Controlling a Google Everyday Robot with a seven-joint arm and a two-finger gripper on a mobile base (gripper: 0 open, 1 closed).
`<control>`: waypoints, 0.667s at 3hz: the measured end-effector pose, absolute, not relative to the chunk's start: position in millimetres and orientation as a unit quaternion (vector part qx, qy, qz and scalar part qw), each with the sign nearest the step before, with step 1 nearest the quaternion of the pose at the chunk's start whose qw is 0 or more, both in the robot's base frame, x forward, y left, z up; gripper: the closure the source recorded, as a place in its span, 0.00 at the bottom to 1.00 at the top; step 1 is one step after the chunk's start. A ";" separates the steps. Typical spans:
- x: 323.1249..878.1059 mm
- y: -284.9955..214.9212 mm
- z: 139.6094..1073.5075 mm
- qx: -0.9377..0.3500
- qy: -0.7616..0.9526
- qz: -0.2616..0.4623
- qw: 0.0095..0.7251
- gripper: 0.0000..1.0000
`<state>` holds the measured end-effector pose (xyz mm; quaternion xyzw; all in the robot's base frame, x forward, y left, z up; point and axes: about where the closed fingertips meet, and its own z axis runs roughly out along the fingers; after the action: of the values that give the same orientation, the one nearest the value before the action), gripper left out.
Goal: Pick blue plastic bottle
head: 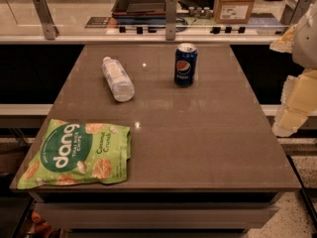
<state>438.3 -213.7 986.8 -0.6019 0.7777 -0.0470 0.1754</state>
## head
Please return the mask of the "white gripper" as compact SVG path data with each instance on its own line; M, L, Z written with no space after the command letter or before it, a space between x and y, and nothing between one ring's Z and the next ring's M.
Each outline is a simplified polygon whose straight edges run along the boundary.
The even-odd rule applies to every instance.
M298 24L269 48L278 53L292 53L294 62L311 68L298 76L289 75L283 85L272 132L277 137L289 137L317 110L317 3L311 4Z

